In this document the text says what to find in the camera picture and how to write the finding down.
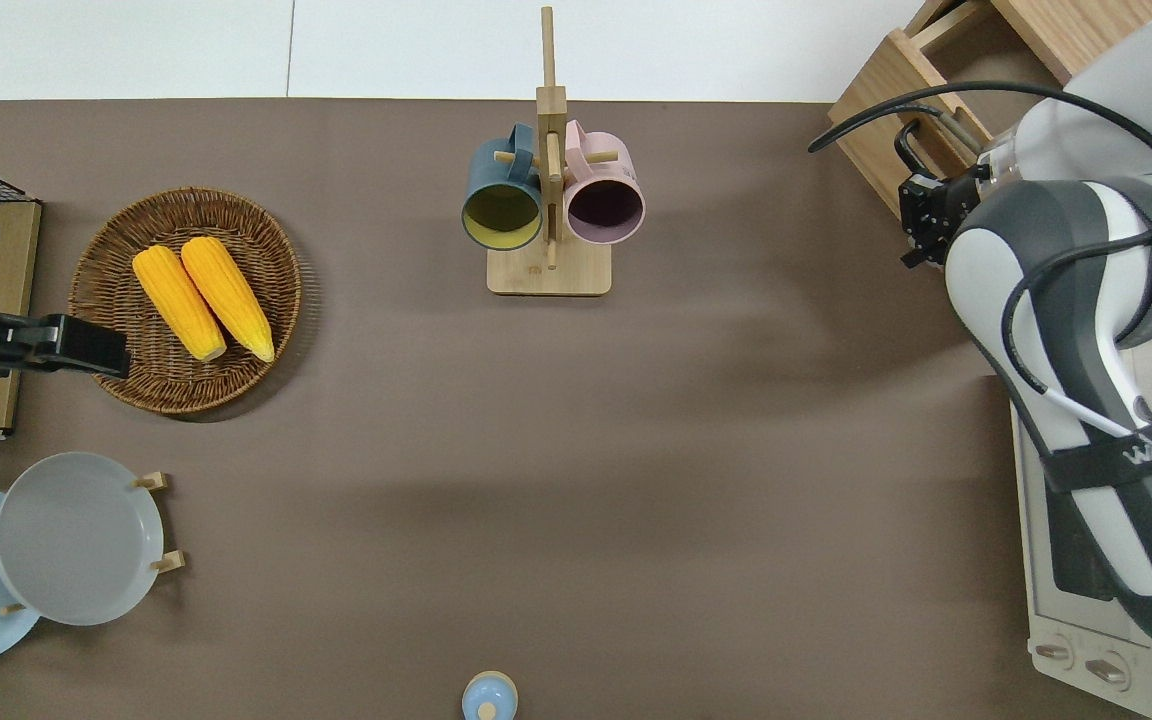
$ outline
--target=white wall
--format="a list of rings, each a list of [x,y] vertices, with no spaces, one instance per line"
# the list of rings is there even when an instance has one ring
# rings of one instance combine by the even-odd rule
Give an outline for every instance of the white wall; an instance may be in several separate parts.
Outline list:
[[[573,99],[828,101],[922,0],[550,3]],[[540,5],[0,0],[0,99],[530,99]]]

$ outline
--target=pink mug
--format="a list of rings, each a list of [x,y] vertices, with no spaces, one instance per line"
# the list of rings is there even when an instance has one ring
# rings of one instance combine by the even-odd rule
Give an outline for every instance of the pink mug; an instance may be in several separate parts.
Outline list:
[[[616,151],[616,160],[586,159],[609,150]],[[643,223],[643,191],[621,138],[611,132],[585,132],[571,120],[567,123],[566,160],[571,176],[566,179],[563,211],[573,234],[599,245],[635,234]]]

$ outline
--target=mug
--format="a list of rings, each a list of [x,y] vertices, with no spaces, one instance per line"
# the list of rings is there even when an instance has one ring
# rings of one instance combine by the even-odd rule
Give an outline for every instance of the mug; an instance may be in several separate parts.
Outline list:
[[[516,123],[508,138],[486,141],[470,160],[470,185],[461,223],[488,250],[517,250],[540,234],[540,173],[532,167],[536,131]],[[500,162],[497,152],[511,152]]]
[[[616,160],[586,159],[608,150],[616,151]],[[599,245],[635,234],[643,223],[643,191],[621,138],[611,132],[585,132],[571,120],[567,123],[566,160],[571,177],[563,190],[563,211],[573,234]]]

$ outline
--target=wicker basket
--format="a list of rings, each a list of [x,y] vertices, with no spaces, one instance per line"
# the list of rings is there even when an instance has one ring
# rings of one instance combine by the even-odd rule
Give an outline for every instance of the wicker basket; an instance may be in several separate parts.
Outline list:
[[[251,389],[273,367],[225,333],[225,355],[200,363],[180,344],[132,273],[151,245],[180,250],[210,234],[225,244],[252,287],[274,334],[274,363],[301,311],[301,267],[278,220],[255,202],[204,187],[159,192],[119,211],[78,259],[69,313],[127,334],[131,377],[97,377],[106,392],[152,414],[199,414]]]

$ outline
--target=oven knob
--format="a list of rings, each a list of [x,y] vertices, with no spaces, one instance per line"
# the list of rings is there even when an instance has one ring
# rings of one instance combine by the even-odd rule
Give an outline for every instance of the oven knob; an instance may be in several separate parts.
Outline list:
[[[1097,675],[1116,691],[1123,692],[1132,687],[1132,673],[1129,672],[1123,657],[1116,652],[1106,652],[1101,659],[1087,660],[1083,666],[1087,667],[1087,673]]]
[[[1074,667],[1074,647],[1064,635],[1048,635],[1044,642],[1030,639],[1029,652],[1051,660],[1052,664],[1060,665],[1066,670]]]

